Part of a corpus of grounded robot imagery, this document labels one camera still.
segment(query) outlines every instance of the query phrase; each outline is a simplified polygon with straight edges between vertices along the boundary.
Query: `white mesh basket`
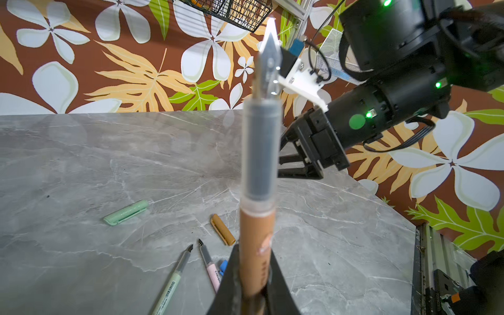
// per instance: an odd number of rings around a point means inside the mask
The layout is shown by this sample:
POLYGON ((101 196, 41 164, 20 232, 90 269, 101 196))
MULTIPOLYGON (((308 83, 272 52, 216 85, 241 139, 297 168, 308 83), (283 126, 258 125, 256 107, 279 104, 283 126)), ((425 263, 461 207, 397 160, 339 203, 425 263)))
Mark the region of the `white mesh basket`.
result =
MULTIPOLYGON (((346 72, 343 71, 340 65, 340 59, 339 59, 339 47, 340 47, 340 41, 341 41, 341 36, 343 35, 342 32, 332 29, 329 32, 329 35, 327 38, 324 40, 322 43, 322 46, 320 47, 321 53, 324 54, 324 56, 327 59, 327 62, 329 63, 329 66, 331 67, 331 74, 333 76, 336 76, 340 79, 343 79, 347 82, 359 85, 362 84, 363 81, 358 81, 354 78, 352 78, 350 75, 348 75, 346 72)), ((346 57, 346 67, 349 70, 355 71, 355 72, 362 72, 362 70, 359 68, 359 65, 357 64, 357 60, 355 59, 355 56, 353 54, 352 48, 348 48, 347 52, 347 57, 346 57)), ((327 73, 327 65, 320 56, 320 54, 317 54, 317 68, 320 70, 324 71, 327 73)))

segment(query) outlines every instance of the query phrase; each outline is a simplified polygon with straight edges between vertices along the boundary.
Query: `sticker on pen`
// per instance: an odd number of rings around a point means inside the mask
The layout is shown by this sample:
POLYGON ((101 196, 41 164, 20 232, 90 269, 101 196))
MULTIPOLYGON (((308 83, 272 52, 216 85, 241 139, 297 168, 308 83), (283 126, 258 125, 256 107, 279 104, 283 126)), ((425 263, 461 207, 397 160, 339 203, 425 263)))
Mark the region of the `sticker on pen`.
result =
POLYGON ((257 255, 262 256, 264 254, 267 254, 271 249, 272 241, 273 241, 273 233, 269 233, 268 235, 266 235, 266 238, 261 243, 261 247, 259 247, 257 255))

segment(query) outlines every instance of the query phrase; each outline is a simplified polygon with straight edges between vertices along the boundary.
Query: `table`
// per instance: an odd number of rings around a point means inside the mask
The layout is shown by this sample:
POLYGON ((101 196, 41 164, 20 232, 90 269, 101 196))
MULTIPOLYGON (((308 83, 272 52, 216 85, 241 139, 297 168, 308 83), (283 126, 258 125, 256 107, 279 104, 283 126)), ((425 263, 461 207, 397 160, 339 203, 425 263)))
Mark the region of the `table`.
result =
MULTIPOLYGON (((241 111, 0 117, 0 313, 150 314, 195 244, 165 314, 215 293, 197 239, 239 238, 241 111), (117 226, 102 218, 151 204, 117 226)), ((409 314, 415 229, 348 174, 282 179, 273 251, 303 314, 409 314)))

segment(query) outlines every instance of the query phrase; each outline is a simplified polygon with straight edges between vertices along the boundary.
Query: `blue object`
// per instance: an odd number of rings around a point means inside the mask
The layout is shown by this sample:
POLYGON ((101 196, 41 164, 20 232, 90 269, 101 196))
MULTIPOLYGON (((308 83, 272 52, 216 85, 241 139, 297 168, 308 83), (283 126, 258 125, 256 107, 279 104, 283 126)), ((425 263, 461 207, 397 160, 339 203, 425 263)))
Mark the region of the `blue object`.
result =
POLYGON ((299 39, 294 39, 294 42, 292 43, 292 46, 289 48, 289 52, 293 54, 294 56, 299 57, 301 52, 303 51, 304 48, 304 43, 300 41, 299 39))
POLYGON ((227 260, 223 261, 219 266, 219 268, 220 268, 219 273, 221 274, 221 276, 224 276, 224 271, 226 271, 227 268, 227 260))

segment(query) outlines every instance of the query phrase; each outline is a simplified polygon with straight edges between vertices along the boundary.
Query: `black wire basket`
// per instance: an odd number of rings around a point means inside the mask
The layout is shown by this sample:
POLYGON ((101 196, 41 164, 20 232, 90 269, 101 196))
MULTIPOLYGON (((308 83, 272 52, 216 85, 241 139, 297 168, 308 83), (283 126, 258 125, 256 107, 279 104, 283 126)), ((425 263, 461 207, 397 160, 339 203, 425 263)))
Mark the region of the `black wire basket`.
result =
POLYGON ((273 6, 271 0, 181 0, 205 14, 254 33, 273 6))

